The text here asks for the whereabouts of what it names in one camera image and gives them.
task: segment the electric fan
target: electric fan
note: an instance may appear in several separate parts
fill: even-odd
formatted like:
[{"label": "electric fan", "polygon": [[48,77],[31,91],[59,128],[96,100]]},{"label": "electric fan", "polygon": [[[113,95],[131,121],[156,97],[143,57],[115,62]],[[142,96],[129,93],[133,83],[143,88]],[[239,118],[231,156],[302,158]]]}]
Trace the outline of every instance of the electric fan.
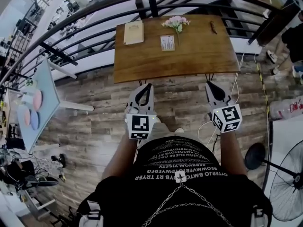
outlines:
[{"label": "electric fan", "polygon": [[303,140],[285,156],[281,165],[265,160],[265,147],[252,145],[245,156],[245,166],[254,170],[262,162],[277,168],[271,185],[269,200],[273,216],[279,221],[291,221],[303,214]]}]

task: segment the floor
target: floor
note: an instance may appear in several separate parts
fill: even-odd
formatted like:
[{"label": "floor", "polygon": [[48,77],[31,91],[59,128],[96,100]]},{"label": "floor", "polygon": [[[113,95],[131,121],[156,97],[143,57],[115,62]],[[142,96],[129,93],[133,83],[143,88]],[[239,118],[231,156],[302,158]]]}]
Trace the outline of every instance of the floor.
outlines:
[{"label": "floor", "polygon": [[[271,64],[265,56],[267,49],[275,50],[279,36],[263,48],[256,60],[261,63],[261,70],[266,85],[269,102],[303,95],[303,87],[297,85],[289,76],[272,76]],[[287,55],[279,57],[278,63]],[[217,74],[213,80],[232,89],[235,74]],[[198,128],[209,121],[209,105],[205,94],[205,76],[193,75],[148,80],[154,85],[155,111],[171,131],[181,127],[186,132],[197,135]],[[244,56],[244,63],[237,79],[239,85],[239,104],[243,122],[236,131],[242,155],[256,142],[267,145],[267,116],[265,96],[254,56]],[[60,147],[37,152],[38,158],[50,158],[51,155],[64,153],[67,167],[64,169],[66,183],[49,188],[40,188],[41,201],[56,199],[54,214],[68,215],[68,207],[77,206],[91,192],[102,177],[105,166],[113,156],[124,134],[124,109],[132,90],[138,82],[114,84],[113,67],[102,68],[79,75],[77,80],[63,79],[56,82],[61,99],[92,105],[93,112],[58,110],[51,119],[39,144],[60,143]],[[235,87],[232,92],[237,99]],[[205,125],[200,130],[200,139],[206,145],[214,127]],[[212,149],[215,137],[208,145]],[[220,142],[215,145],[215,156],[220,161]],[[248,171],[249,179],[262,186],[265,167]]]}]

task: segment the black fan base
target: black fan base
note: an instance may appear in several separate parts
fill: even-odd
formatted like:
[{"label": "black fan base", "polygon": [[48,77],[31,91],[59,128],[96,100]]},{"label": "black fan base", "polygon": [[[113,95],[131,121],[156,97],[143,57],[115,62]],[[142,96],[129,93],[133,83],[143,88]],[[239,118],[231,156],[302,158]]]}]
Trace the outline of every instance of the black fan base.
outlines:
[{"label": "black fan base", "polygon": [[247,151],[245,156],[245,166],[249,170],[257,169],[262,164],[262,160],[265,158],[265,147],[262,143],[253,144]]}]

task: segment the fan stand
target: fan stand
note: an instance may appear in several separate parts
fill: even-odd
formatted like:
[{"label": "fan stand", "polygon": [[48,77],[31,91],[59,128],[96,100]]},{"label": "fan stand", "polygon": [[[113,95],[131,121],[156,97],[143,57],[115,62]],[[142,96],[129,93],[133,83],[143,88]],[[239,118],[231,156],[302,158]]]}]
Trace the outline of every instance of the fan stand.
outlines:
[{"label": "fan stand", "polygon": [[294,178],[294,187],[296,189],[301,189],[303,186],[303,171],[300,173],[294,173],[284,167],[278,166],[270,161],[265,160],[265,147],[262,143],[256,143],[253,144],[249,150],[246,153],[245,156],[245,166],[249,169],[249,170],[254,170],[257,169],[259,166],[262,165],[262,163],[266,163],[270,166],[273,166],[275,168],[277,168],[278,170],[285,172],[289,175],[291,175]]}]

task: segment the white clip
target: white clip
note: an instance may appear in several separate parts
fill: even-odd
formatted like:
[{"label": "white clip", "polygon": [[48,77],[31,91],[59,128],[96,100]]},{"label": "white clip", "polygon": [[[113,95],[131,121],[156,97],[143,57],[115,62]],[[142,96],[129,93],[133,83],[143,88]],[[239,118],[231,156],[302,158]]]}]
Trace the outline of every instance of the white clip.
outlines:
[{"label": "white clip", "polygon": [[186,182],[186,175],[184,171],[176,171],[175,172],[176,183]]}]

